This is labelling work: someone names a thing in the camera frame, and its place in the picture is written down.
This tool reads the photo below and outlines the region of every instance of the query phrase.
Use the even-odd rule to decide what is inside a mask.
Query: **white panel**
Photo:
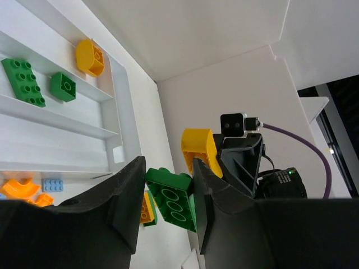
[[[328,97],[301,97],[301,103],[309,123],[318,117],[328,102]]]
[[[183,130],[211,128],[218,133],[224,113],[246,112],[314,143],[286,63],[276,61],[269,46],[163,81],[159,91],[176,173],[187,172]],[[319,157],[292,138],[266,129],[260,133],[276,168],[295,166],[309,197],[322,197],[325,171]],[[270,168],[262,162],[261,170]]]
[[[123,144],[126,147],[125,156],[127,161],[133,160],[135,157],[141,155],[141,147],[139,135],[136,127],[135,113],[132,106],[132,97],[130,93],[130,86],[128,85],[126,70],[118,64],[111,56],[111,68],[113,83],[118,89],[115,93],[115,98],[118,106],[118,118],[121,125],[121,136]]]
[[[109,172],[103,140],[3,114],[0,122],[0,170]]]
[[[79,122],[60,114],[47,111],[35,105],[0,95],[0,111],[13,117],[29,120],[35,123],[45,124],[51,127],[79,133],[95,138],[108,138],[117,134],[100,127]]]
[[[84,0],[156,81],[278,41],[289,0]]]
[[[193,249],[188,258],[184,261],[181,269],[200,269],[198,264],[196,249]]]
[[[359,74],[358,10],[358,0],[291,0],[272,48],[297,90]]]
[[[158,208],[156,226],[140,225],[136,254],[132,255],[130,269],[180,269],[191,253],[187,231],[162,219]]]

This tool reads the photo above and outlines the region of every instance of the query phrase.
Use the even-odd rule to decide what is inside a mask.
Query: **black electronic device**
[[[259,126],[258,118],[248,118],[244,113],[220,116],[220,130],[226,137],[243,137],[247,131],[257,131]]]
[[[292,167],[259,180],[256,199],[260,198],[307,198],[307,192],[298,171]]]

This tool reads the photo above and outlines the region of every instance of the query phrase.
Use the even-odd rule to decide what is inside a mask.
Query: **green 2x2 duplo brick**
[[[39,107],[46,106],[28,61],[4,59],[1,63],[17,99]]]

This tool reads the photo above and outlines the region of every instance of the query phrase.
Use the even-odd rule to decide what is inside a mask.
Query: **white tray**
[[[31,27],[17,25],[15,32],[0,27],[0,59],[31,63],[46,107],[17,100],[0,66],[0,178],[95,179],[141,155],[126,70],[103,50],[103,74],[83,74],[75,61],[80,39],[70,42],[26,9],[17,12],[19,24]],[[50,77],[57,72],[76,82],[74,101],[65,103],[49,93]]]

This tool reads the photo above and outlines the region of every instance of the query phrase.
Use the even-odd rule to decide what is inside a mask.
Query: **white shelf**
[[[97,88],[95,85],[87,82],[83,78],[81,78],[73,68],[65,69],[60,65],[50,61],[46,57],[40,55],[39,53],[31,50],[27,46],[21,44],[15,39],[9,37],[5,33],[0,31],[0,51],[4,52],[6,56],[9,58],[17,58],[17,59],[27,59],[31,65],[33,66],[33,70],[44,74],[45,76],[51,77],[53,74],[57,72],[62,72],[69,76],[73,81],[76,82],[78,93],[83,94],[84,96],[97,101],[102,102],[109,99],[112,99],[112,96],[105,93],[104,91]],[[73,62],[75,62],[75,47],[72,44],[68,44],[68,50],[71,52],[69,55],[73,58]]]
[[[118,133],[91,126],[4,95],[0,95],[0,112],[12,117],[99,139],[118,135]]]

